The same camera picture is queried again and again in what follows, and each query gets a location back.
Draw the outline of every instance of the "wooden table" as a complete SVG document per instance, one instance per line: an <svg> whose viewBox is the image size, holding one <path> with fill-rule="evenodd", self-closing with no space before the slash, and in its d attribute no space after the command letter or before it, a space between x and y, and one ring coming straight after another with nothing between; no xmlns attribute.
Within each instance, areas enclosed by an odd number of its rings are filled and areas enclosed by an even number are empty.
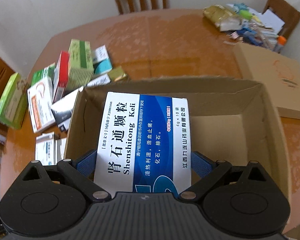
<svg viewBox="0 0 300 240"><path fill-rule="evenodd" d="M106 45L114 66L121 65L132 79L180 75L220 75L241 78L228 40L201 10L167 9L131 13L95 21L60 33L48 42L33 72L58 60L72 38ZM300 120L282 118L292 177L292 212L285 231L300 224ZM60 133L57 127L47 132ZM20 130L9 129L0 171L3 196L23 168L34 159L35 137L26 113Z"/></svg>

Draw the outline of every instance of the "cardboard flap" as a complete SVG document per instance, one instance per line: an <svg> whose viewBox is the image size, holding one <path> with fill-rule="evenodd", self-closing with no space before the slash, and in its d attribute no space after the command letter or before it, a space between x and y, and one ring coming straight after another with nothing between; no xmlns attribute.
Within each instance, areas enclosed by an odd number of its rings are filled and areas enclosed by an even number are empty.
<svg viewBox="0 0 300 240"><path fill-rule="evenodd" d="M262 101L262 91L259 90L242 113L243 127L248 134L248 149L255 147L256 143L264 140L267 136L264 125L266 109Z"/></svg>
<svg viewBox="0 0 300 240"><path fill-rule="evenodd" d="M282 123L277 111L273 107L269 93L265 86L262 88L262 100L267 106L264 124L267 131L267 144L269 149L269 161L271 177L280 187L285 197L291 203L291 171L288 147L283 132Z"/></svg>
<svg viewBox="0 0 300 240"><path fill-rule="evenodd" d="M121 93L237 93L258 86L252 80L240 80L217 76L182 76L143 79L129 82L115 82L98 87L101 91Z"/></svg>
<svg viewBox="0 0 300 240"><path fill-rule="evenodd" d="M190 117L191 150L216 161L246 166L246 136L241 115Z"/></svg>
<svg viewBox="0 0 300 240"><path fill-rule="evenodd" d="M158 93L155 95L186 98L191 116L240 114L260 91L259 86L237 93Z"/></svg>
<svg viewBox="0 0 300 240"><path fill-rule="evenodd" d="M78 92L66 141L66 158L75 160L97 148L102 113L103 109L100 111L93 104L85 90Z"/></svg>
<svg viewBox="0 0 300 240"><path fill-rule="evenodd" d="M268 49L237 43L234 54L243 78L263 82L280 116L300 119L300 65Z"/></svg>

